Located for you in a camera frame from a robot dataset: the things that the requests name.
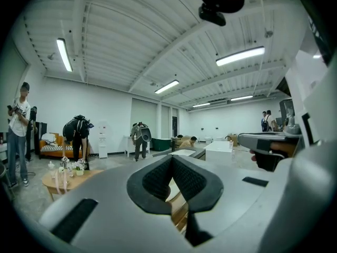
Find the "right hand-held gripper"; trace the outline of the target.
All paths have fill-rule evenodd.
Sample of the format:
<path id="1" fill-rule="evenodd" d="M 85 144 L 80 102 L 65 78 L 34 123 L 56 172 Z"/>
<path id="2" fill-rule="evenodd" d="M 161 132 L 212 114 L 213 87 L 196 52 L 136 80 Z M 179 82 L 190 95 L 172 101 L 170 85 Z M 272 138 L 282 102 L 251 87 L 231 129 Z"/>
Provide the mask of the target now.
<path id="1" fill-rule="evenodd" d="M 282 132 L 241 133 L 237 136 L 238 143 L 254 151 L 255 162 L 260 169 L 273 172 L 278 163 L 287 159 L 287 154 L 273 151 L 272 142 L 286 142 L 296 144 L 293 157 L 303 149 L 303 136 L 300 126 L 294 123 L 294 117 L 287 118 L 288 124 Z"/>

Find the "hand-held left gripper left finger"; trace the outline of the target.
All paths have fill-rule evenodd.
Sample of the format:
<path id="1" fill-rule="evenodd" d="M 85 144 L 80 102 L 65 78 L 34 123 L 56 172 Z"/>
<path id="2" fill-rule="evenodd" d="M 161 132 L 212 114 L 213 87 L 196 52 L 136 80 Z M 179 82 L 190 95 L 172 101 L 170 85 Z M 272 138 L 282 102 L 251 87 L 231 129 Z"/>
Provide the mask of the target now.
<path id="1" fill-rule="evenodd" d="M 139 208 L 128 196 L 129 177 L 160 157 L 142 160 L 93 175 L 53 202 L 39 223 L 53 232 L 61 222 L 69 224 L 70 212 L 84 199 L 96 205 L 70 245 L 86 253 L 185 253 L 191 244 L 173 225 L 170 215 L 154 215 Z"/>

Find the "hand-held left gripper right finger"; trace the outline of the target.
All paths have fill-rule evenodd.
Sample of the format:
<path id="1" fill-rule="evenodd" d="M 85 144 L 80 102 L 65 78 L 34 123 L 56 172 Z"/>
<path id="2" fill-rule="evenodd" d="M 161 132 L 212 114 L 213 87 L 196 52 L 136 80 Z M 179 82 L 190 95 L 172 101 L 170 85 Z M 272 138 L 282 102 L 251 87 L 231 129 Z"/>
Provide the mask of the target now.
<path id="1" fill-rule="evenodd" d="M 261 253 L 284 191 L 284 163 L 273 172 L 245 170 L 174 155 L 174 180 L 187 200 L 184 245 L 173 253 Z M 185 192 L 181 181 L 193 190 Z"/>

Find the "person's right hand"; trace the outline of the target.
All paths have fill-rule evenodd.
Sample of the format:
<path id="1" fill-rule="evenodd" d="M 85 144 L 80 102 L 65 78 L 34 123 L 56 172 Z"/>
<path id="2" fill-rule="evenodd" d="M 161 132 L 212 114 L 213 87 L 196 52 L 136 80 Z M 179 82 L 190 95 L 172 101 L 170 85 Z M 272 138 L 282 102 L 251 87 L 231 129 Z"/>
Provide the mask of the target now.
<path id="1" fill-rule="evenodd" d="M 293 157 L 296 144 L 286 143 L 286 142 L 272 142 L 270 149 L 273 151 L 281 151 L 287 154 L 288 158 Z"/>

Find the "white bathtub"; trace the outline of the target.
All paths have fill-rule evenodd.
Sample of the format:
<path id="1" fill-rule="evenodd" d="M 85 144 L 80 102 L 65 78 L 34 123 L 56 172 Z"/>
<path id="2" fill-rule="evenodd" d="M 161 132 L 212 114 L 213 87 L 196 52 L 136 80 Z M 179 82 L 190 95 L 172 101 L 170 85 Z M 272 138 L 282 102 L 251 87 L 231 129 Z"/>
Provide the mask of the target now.
<path id="1" fill-rule="evenodd" d="M 233 151 L 230 141 L 214 141 L 204 149 L 207 157 L 231 157 Z"/>

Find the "oval wooden coffee table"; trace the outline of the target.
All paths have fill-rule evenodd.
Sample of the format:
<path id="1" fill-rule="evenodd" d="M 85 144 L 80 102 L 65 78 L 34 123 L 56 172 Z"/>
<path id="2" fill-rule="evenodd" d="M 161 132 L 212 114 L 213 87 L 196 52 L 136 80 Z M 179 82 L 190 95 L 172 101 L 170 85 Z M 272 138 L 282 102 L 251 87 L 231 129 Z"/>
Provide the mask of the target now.
<path id="1" fill-rule="evenodd" d="M 92 176 L 103 172 L 103 170 L 85 170 L 84 174 L 82 176 L 77 176 L 73 175 L 72 177 L 68 174 L 67 172 L 67 190 L 68 192 L 75 189 L 85 181 L 87 181 L 89 178 Z M 47 192 L 49 193 L 49 196 L 52 201 L 54 201 L 54 195 L 63 195 L 63 194 L 58 194 L 56 191 L 56 186 L 55 186 L 55 178 L 52 179 L 51 175 L 47 173 L 45 176 L 42 178 L 42 184 L 46 187 Z"/>

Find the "white flower pot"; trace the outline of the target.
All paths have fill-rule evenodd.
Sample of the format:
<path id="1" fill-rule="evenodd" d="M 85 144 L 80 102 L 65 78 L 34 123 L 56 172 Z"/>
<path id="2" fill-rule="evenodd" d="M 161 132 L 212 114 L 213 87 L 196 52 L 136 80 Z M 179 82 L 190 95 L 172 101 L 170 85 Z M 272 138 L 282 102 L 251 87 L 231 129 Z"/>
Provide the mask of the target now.
<path id="1" fill-rule="evenodd" d="M 77 176 L 84 174 L 84 168 L 78 164 L 78 161 L 72 163 L 72 169 L 76 172 Z"/>

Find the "pink ribbon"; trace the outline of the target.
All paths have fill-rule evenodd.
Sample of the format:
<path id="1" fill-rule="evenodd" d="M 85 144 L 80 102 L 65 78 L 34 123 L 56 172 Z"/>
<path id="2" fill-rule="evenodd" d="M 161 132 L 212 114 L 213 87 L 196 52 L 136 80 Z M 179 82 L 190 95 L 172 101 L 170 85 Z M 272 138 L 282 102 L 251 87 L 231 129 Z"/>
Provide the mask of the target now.
<path id="1" fill-rule="evenodd" d="M 67 170 L 59 167 L 55 171 L 55 186 L 58 194 L 65 194 L 67 190 Z"/>

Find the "small white table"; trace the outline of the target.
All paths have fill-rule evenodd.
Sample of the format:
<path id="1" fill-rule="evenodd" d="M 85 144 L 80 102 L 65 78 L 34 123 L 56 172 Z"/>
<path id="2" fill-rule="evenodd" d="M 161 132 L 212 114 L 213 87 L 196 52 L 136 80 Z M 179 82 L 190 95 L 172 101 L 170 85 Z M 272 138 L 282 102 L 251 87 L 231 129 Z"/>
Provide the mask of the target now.
<path id="1" fill-rule="evenodd" d="M 124 153 L 127 155 L 127 157 L 130 157 L 131 154 L 135 153 L 135 145 L 132 142 L 132 138 L 130 136 L 124 136 L 123 138 L 124 140 Z M 142 145 L 140 145 L 140 154 L 143 151 L 143 147 Z M 147 147 L 146 147 L 146 153 L 150 152 L 150 143 L 147 143 Z"/>

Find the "white water dispenser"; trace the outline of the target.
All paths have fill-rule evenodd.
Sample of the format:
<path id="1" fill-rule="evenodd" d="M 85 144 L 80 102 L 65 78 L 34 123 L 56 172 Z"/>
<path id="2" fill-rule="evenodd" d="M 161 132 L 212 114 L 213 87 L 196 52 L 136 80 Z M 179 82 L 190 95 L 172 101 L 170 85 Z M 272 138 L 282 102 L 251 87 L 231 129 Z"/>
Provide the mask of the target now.
<path id="1" fill-rule="evenodd" d="M 98 156 L 100 159 L 107 158 L 107 123 L 106 121 L 99 122 L 99 134 L 98 134 Z"/>

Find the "green tub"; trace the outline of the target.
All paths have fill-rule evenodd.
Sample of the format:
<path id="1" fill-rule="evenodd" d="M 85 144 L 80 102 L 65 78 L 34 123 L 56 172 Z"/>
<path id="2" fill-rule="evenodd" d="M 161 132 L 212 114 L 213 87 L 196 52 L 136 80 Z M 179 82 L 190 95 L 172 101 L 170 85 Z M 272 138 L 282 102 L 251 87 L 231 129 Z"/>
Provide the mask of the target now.
<path id="1" fill-rule="evenodd" d="M 154 151 L 165 151 L 171 147 L 171 139 L 152 138 L 152 146 Z"/>

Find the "striped cushion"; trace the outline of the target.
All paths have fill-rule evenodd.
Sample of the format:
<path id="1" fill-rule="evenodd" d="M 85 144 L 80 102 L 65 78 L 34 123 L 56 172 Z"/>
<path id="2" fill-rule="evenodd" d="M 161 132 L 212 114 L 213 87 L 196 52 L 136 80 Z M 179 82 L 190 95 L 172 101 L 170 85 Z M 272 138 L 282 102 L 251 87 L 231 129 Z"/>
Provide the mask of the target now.
<path id="1" fill-rule="evenodd" d="M 51 145 L 47 144 L 43 146 L 40 151 L 41 152 L 50 152 L 50 151 L 62 151 L 63 147 L 61 145 Z M 66 151 L 73 150 L 73 147 L 71 145 L 66 146 Z"/>

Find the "orange sofa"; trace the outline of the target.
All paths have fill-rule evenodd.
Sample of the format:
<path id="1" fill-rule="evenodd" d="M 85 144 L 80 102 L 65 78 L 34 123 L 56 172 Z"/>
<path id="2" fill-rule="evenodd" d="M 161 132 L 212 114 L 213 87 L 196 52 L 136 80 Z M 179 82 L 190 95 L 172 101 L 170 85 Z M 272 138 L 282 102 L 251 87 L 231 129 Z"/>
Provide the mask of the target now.
<path id="1" fill-rule="evenodd" d="M 63 143 L 63 136 L 60 136 L 58 133 L 54 133 L 56 135 L 56 141 L 54 143 L 51 143 L 51 145 L 61 145 Z M 39 141 L 39 148 L 41 149 L 43 146 L 47 145 L 47 143 L 44 140 Z M 87 156 L 90 154 L 90 144 L 87 145 Z M 61 158 L 62 157 L 62 151 L 50 151 L 50 152 L 41 152 L 39 151 L 40 156 L 50 156 L 50 157 L 57 157 Z M 71 151 L 65 151 L 65 156 L 67 158 L 74 158 L 73 156 L 73 150 Z"/>

